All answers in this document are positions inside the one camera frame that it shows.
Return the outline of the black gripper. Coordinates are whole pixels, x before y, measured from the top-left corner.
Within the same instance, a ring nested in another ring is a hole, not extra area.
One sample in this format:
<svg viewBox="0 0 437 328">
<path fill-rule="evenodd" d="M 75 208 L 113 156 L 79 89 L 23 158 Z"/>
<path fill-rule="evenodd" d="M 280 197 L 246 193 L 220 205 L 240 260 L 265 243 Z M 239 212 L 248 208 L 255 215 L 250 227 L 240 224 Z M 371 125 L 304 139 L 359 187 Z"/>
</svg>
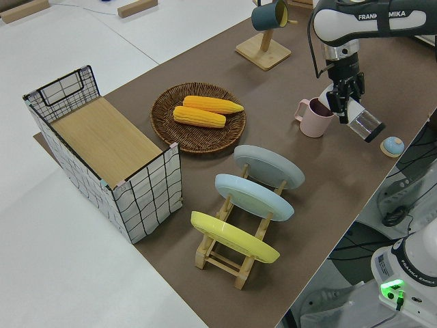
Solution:
<svg viewBox="0 0 437 328">
<path fill-rule="evenodd" d="M 352 79 L 352 98 L 356 102 L 361 101 L 361 96 L 365 93 L 365 77 L 360 71 L 359 60 L 357 57 L 347 57 L 339 60 L 326 60 L 328 77 L 334 84 L 340 84 L 341 81 Z M 341 124 L 348 124 L 348 102 L 341 95 L 338 89 L 333 89 L 326 93 L 326 98 L 330 110 L 339 118 Z"/>
</svg>

